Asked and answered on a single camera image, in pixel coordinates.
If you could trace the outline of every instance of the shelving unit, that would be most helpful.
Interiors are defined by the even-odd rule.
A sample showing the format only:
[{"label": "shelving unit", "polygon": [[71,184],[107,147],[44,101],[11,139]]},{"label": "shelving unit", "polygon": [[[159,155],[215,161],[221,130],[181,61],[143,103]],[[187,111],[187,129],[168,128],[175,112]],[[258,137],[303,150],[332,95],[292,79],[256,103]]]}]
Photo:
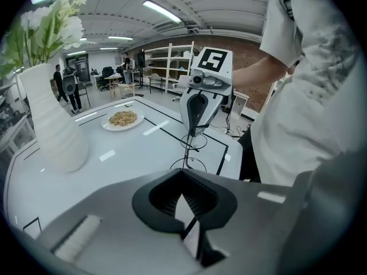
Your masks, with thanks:
[{"label": "shelving unit", "polygon": [[[149,69],[165,70],[166,74],[165,76],[162,76],[162,78],[166,81],[164,90],[167,93],[167,91],[170,90],[169,84],[178,82],[180,72],[184,73],[185,75],[190,75],[190,66],[192,63],[194,52],[197,52],[198,54],[200,50],[201,48],[195,46],[194,41],[192,41],[191,45],[173,46],[172,43],[170,43],[167,47],[145,50],[146,64],[158,65],[145,67],[145,71]],[[183,53],[185,51],[189,51],[188,56],[184,56]]]}]

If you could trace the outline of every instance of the person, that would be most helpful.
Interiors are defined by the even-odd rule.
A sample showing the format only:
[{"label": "person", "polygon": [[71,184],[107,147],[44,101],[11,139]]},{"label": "person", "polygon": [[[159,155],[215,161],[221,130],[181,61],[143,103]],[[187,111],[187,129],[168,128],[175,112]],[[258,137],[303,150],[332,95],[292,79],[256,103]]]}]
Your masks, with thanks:
[{"label": "person", "polygon": [[127,85],[132,84],[132,77],[131,77],[131,69],[130,69],[130,58],[128,57],[127,52],[122,54],[123,63],[121,64],[122,72],[125,78],[125,83]]},{"label": "person", "polygon": [[60,64],[56,65],[56,71],[53,74],[53,79],[56,82],[56,87],[57,87],[57,90],[58,90],[57,101],[60,102],[61,98],[63,98],[66,103],[69,103],[68,98],[67,98],[67,96],[64,92],[63,78],[61,77],[61,73],[60,73]]},{"label": "person", "polygon": [[270,84],[293,73],[241,137],[240,179],[292,186],[341,149],[323,110],[354,66],[356,41],[331,0],[269,0],[259,62],[233,72],[234,88]]},{"label": "person", "polygon": [[73,114],[78,114],[79,112],[83,111],[83,108],[81,106],[80,96],[79,96],[79,78],[77,76],[77,73],[74,74],[75,79],[75,91],[74,93],[69,95],[69,99],[71,102],[71,105],[73,106],[73,109],[71,112]]}]

